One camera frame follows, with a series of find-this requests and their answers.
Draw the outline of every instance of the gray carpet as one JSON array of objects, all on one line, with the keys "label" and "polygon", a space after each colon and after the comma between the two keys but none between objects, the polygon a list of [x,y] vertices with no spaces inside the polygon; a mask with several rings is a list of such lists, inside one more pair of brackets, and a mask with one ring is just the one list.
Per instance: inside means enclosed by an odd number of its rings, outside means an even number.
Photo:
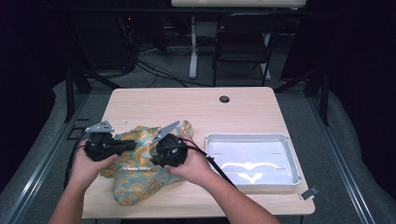
[{"label": "gray carpet", "polygon": [[[279,80],[283,63],[291,43],[291,38],[281,36],[277,40],[274,57],[270,66],[272,79],[266,86],[277,87],[282,84]],[[183,78],[201,84],[210,85],[212,83],[211,70],[211,46],[204,44],[199,49],[198,78],[188,79],[190,67],[190,53],[186,49],[177,49],[177,53],[169,49],[167,55],[156,50],[148,51],[139,56],[144,62],[156,64]],[[219,80],[220,86],[260,86],[260,73],[250,71],[251,66],[224,66],[220,68],[219,75],[227,77]],[[248,76],[251,79],[235,79],[236,77]],[[159,88],[159,87],[182,87],[174,80],[156,78],[154,75],[136,69],[127,76],[112,78],[112,81],[126,88]],[[111,90],[101,83],[91,80],[94,88],[90,95],[77,94],[76,100],[85,99],[76,117],[72,120],[72,125],[76,127],[86,127],[101,120],[106,109]],[[356,212],[354,203],[351,201],[349,192],[341,178],[339,171],[332,158],[332,149],[322,131],[320,121],[316,118],[315,109],[309,104],[308,99],[301,92],[304,84],[299,84],[291,91],[279,93],[276,98],[279,102],[282,114],[288,126],[290,136],[297,156],[304,170],[304,175],[308,186],[316,186],[320,193],[314,200],[316,211],[311,216],[304,218],[304,223],[362,223]],[[37,138],[35,144],[19,171],[9,182],[6,189],[0,195],[0,223],[5,223],[14,205],[20,197],[23,188],[34,173],[35,168],[42,158],[52,148],[53,139],[67,126],[64,124],[65,118],[65,89],[64,83],[58,85],[54,91],[57,94],[57,102],[49,121],[43,128],[42,133]],[[347,166],[353,174],[356,183],[360,187],[362,197],[371,211],[375,223],[395,223],[396,202],[388,196],[374,181],[370,172],[361,162],[359,142],[353,126],[347,114],[334,95],[331,94],[329,101],[329,122],[337,145],[342,151]],[[35,197],[28,204],[28,209],[23,213],[20,223],[46,223],[58,202],[64,185],[64,171],[67,164],[71,148],[75,140],[67,140],[62,136],[60,151],[54,160],[44,182],[36,193]],[[279,217],[282,223],[298,223],[299,217]],[[94,223],[95,220],[84,220],[84,223]],[[120,223],[119,220],[100,219],[98,223]]]}]

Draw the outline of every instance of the aluminum tray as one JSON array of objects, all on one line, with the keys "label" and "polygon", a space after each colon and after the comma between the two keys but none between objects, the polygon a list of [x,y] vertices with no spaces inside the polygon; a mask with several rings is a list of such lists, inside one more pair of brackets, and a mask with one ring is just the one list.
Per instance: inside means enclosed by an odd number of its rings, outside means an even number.
[{"label": "aluminum tray", "polygon": [[283,133],[212,133],[206,152],[240,188],[292,187],[300,175]]}]

